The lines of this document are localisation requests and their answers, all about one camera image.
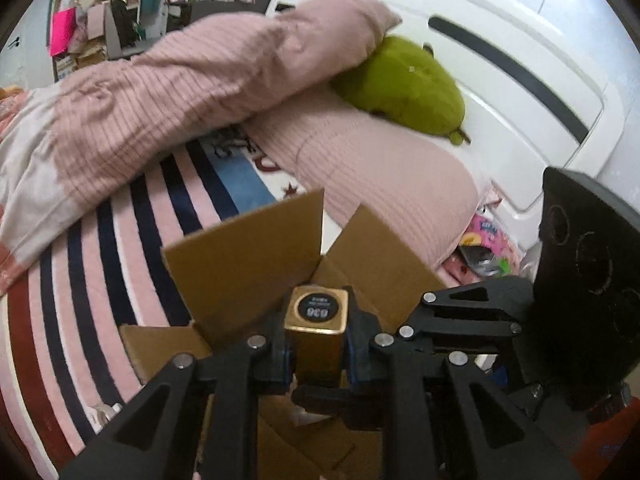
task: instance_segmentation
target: cardboard box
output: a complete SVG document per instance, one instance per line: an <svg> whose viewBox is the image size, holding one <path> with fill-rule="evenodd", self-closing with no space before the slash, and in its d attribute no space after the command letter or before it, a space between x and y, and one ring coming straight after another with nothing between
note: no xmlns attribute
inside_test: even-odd
<svg viewBox="0 0 640 480"><path fill-rule="evenodd" d="M268 311L294 286L351 285L358 306L394 333L429 290L445 288L436 275L366 206L360 206L325 256L322 190L225 221L164 248L193 325L123 326L131 362L148 381L173 355L197 358L255 333ZM338 419L295 426L288 397L263 397L258 421L258 477L374 480L377 433L350 431Z"/></svg>

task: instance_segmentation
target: green plush toy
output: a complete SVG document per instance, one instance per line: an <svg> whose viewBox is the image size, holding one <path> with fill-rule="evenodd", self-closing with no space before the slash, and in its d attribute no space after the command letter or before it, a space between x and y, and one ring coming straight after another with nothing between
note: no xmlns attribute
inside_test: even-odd
<svg viewBox="0 0 640 480"><path fill-rule="evenodd" d="M455 81L433 53L387 36L364 63L331 82L345 101L424 134L470 142L460 129L465 102Z"/></svg>

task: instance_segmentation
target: black bag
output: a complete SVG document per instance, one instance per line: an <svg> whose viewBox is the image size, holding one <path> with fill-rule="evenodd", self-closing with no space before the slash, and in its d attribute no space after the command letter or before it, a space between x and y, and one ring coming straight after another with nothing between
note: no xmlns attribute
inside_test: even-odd
<svg viewBox="0 0 640 480"><path fill-rule="evenodd" d="M116 23L120 46L122 48L133 46L138 36L133 29L133 19L127 10L127 4L122 0L111 0L111 12L113 13L113 21Z"/></svg>

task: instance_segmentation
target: striped pink pillow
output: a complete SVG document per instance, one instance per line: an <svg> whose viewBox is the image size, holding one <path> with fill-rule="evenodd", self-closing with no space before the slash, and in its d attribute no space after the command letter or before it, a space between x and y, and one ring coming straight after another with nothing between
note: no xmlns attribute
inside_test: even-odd
<svg viewBox="0 0 640 480"><path fill-rule="evenodd" d="M307 189L324 187L324 208L338 224L366 203L431 267L451 254L478 207L476 184L455 156L326 86L242 126Z"/></svg>

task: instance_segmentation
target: bed sheet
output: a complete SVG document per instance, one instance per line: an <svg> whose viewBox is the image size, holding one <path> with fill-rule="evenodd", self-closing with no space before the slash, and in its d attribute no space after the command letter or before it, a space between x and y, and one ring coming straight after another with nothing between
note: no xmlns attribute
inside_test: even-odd
<svg viewBox="0 0 640 480"><path fill-rule="evenodd" d="M188 142L59 236L2 299L0 422L45 479L100 428L92 406L140 389L122 324L180 326L189 313L160 249L304 192L236 129ZM325 215L322 248L340 228Z"/></svg>

